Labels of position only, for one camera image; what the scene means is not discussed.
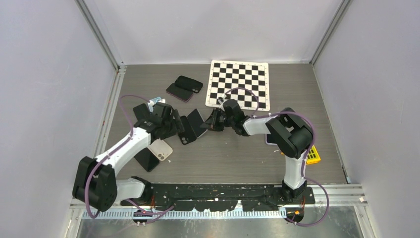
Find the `black mounting plate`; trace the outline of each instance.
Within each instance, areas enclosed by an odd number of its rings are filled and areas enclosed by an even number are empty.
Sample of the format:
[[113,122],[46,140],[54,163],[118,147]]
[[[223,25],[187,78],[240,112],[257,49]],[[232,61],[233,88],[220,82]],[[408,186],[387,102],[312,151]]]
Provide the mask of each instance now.
[[311,187],[306,187],[301,195],[286,203],[282,200],[281,186],[273,184],[152,183],[151,186],[157,210],[173,205],[174,211],[191,211],[194,208],[197,211],[231,211],[241,201],[243,211],[275,211],[287,204],[300,205],[304,198],[305,204],[315,204]]

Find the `phone case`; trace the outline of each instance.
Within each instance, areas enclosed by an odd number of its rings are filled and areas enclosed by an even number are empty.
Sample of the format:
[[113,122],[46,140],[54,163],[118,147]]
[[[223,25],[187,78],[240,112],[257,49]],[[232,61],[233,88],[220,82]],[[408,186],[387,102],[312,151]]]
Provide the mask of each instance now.
[[207,129],[201,128],[201,125],[204,123],[204,120],[198,109],[193,110],[187,116],[187,119],[197,138],[200,138],[200,136],[202,136],[207,131]]
[[144,148],[139,153],[134,156],[134,159],[147,171],[150,172],[158,164],[160,163],[159,160],[156,158],[154,154],[148,148]]
[[190,125],[190,123],[188,122],[188,119],[186,116],[182,116],[181,117],[181,122],[182,125],[184,126],[185,131],[183,133],[179,133],[179,139],[181,140],[181,143],[183,145],[188,145],[191,142],[194,142],[197,140],[197,137]]
[[148,149],[160,160],[164,161],[170,154],[172,154],[172,148],[163,140],[155,140]]
[[150,117],[149,107],[143,103],[133,108],[134,115],[137,121],[142,119],[148,119]]
[[267,145],[277,145],[276,143],[274,143],[274,141],[272,140],[272,137],[270,134],[265,134],[265,143]]
[[166,89],[166,92],[184,102],[188,102],[194,94],[193,92],[175,86],[174,83]]
[[175,81],[175,86],[194,93],[198,93],[202,89],[203,83],[198,82],[192,78],[179,76]]

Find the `black phone case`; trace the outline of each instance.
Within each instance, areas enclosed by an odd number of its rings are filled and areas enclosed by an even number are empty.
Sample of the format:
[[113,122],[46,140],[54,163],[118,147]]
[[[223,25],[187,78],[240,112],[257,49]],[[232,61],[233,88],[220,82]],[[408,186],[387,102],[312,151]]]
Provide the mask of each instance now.
[[181,117],[182,125],[184,126],[184,132],[179,133],[179,139],[181,140],[181,143],[183,145],[188,145],[191,142],[194,142],[197,140],[197,137],[193,131],[193,128],[191,127],[190,123],[188,122],[188,119],[186,116]]
[[133,108],[137,121],[148,119],[150,117],[149,107],[143,103]]
[[203,83],[198,82],[192,78],[179,76],[175,81],[175,86],[194,93],[198,93],[202,89]]
[[197,138],[199,138],[202,134],[204,134],[204,132],[207,131],[207,129],[201,128],[201,125],[204,123],[204,121],[197,109],[193,110],[187,116],[187,119]]
[[152,171],[160,163],[159,159],[148,148],[141,150],[134,158],[147,172]]
[[272,145],[277,145],[274,141],[274,138],[271,134],[265,134],[265,143],[268,144],[272,144]]
[[166,92],[170,95],[178,98],[181,101],[188,102],[190,98],[193,96],[193,92],[187,91],[185,89],[179,88],[172,83],[167,89]]

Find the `checkerboard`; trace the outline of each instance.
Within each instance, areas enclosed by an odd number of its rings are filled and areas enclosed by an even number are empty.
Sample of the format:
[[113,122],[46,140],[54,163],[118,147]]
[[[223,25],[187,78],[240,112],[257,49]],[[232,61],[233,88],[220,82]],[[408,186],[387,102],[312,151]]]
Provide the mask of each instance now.
[[[268,63],[213,60],[210,67],[206,106],[219,107],[217,100],[232,88],[251,90],[260,103],[258,111],[270,111]],[[234,90],[226,99],[235,99],[242,109],[255,110],[257,100],[245,90]]]

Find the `white phone case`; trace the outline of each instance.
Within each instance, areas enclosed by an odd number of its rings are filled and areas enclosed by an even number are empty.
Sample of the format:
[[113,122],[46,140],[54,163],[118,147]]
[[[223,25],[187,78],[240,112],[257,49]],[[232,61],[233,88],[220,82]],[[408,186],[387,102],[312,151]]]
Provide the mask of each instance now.
[[172,148],[163,140],[155,140],[147,147],[160,161],[166,160],[172,154]]

